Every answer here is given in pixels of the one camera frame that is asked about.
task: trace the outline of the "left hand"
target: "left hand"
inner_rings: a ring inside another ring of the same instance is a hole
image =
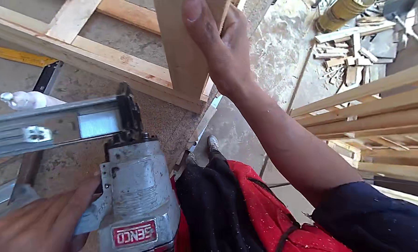
[[[0,219],[0,252],[80,250],[88,234],[73,236],[75,226],[100,184],[100,175],[76,190],[39,199]]]

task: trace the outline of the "foot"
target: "foot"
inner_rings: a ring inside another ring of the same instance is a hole
[[[193,152],[189,152],[189,155],[187,155],[186,163],[187,165],[193,165],[193,164],[198,165],[196,163],[195,154],[193,154]]]
[[[214,150],[220,151],[219,148],[218,148],[218,140],[213,135],[210,135],[207,138],[207,146],[209,147],[209,152],[212,152]]]

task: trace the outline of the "white sneaker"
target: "white sneaker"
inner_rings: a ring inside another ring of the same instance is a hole
[[[219,150],[219,147],[218,147],[218,140],[217,140],[217,138],[216,138],[215,136],[213,136],[213,135],[210,135],[210,136],[207,138],[207,146],[209,147],[209,152],[212,152],[213,150],[220,151],[220,150]]]

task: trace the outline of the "right hand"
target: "right hand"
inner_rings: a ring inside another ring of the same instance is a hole
[[[253,83],[249,61],[246,17],[231,5],[220,37],[205,0],[185,0],[183,22],[206,57],[209,75],[218,91],[232,99],[245,84]]]

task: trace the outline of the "finger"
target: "finger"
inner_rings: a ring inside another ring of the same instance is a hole
[[[225,23],[223,25],[223,31],[221,32],[221,40],[228,46],[231,41],[232,36],[234,35],[235,24],[237,23],[237,18],[235,15],[235,10],[237,8],[234,5],[230,5],[228,13],[226,14]]]
[[[64,243],[70,240],[78,220],[91,202],[92,195],[99,184],[100,175],[97,175],[75,190],[51,229],[53,246],[64,246]]]
[[[38,225],[41,230],[47,232],[52,228],[61,211],[64,209],[71,197],[74,195],[74,192],[75,191],[66,192],[64,194],[58,195],[55,198],[53,203],[50,205],[48,209],[46,209],[46,211],[38,221]]]
[[[190,37],[208,61],[214,54],[227,50],[205,0],[185,0],[183,3],[183,22]]]
[[[20,232],[35,223],[39,216],[49,208],[53,202],[48,199],[39,199],[17,210],[0,220],[0,235],[4,240],[14,238]]]

